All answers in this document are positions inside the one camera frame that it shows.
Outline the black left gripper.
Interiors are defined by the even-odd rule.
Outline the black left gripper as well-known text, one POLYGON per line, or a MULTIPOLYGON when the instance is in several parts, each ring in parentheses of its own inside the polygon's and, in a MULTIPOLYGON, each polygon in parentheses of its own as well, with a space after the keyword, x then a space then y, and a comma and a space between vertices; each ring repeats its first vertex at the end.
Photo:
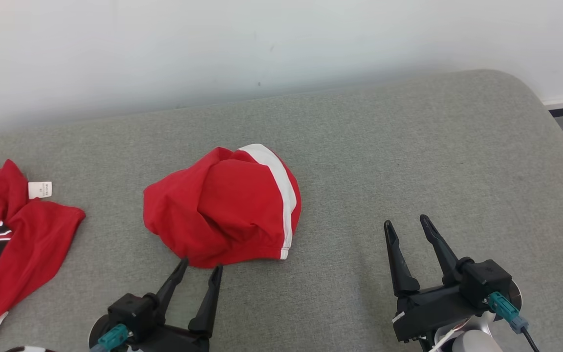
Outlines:
POLYGON ((159 325, 134 323, 130 325, 132 338, 130 346, 139 352, 208 352, 210 339, 216 321, 217 302, 223 274, 223 265, 217 265, 208 280, 208 289, 197 310, 196 316, 190 321, 188 329, 164 325, 165 314, 174 294, 181 283, 189 266, 188 258, 181 259, 179 265, 169 275, 156 294, 156 322, 159 325))

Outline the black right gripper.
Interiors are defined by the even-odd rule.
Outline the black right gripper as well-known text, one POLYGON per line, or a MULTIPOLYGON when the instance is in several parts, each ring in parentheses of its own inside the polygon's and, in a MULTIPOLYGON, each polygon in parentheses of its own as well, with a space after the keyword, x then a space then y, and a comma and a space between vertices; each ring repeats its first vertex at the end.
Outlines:
POLYGON ((403 315, 393 322, 395 336, 400 342, 427 336, 433 339, 436 330, 460 323, 475 315, 482 315, 488 310, 486 303, 471 303, 460 291, 460 285, 454 285, 460 282, 460 273, 456 270, 458 257, 429 216, 420 215, 420 222, 426 239, 435 251, 443 273, 442 283, 445 285, 422 292, 418 292, 420 284, 411 275, 400 250, 399 237, 393 224, 390 220, 384 222, 393 292, 404 303, 398 310, 398 313, 403 315))

